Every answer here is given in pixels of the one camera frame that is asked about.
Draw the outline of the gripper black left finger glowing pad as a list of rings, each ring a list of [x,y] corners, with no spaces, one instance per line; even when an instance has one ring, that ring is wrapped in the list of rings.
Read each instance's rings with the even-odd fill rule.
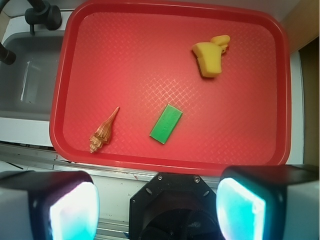
[[[2,240],[93,240],[99,192],[84,171],[0,174]]]

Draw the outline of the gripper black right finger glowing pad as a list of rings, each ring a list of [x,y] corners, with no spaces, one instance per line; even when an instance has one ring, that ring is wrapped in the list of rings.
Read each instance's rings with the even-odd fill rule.
[[[216,213],[226,240],[318,240],[317,166],[229,166],[216,190]]]

